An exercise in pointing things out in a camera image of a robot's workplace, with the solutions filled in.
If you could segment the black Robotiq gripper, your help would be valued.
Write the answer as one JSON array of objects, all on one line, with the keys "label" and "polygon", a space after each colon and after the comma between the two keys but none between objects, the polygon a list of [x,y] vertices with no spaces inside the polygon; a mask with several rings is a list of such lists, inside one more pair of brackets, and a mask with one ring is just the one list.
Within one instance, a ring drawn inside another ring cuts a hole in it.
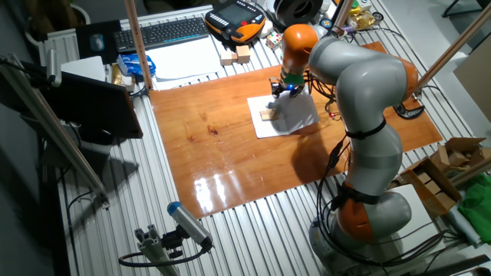
[{"label": "black Robotiq gripper", "polygon": [[299,97],[303,93],[304,85],[303,84],[291,84],[284,82],[281,78],[270,77],[269,83],[272,88],[272,96],[274,98],[279,98],[279,95],[284,90],[296,90],[292,97]]}]

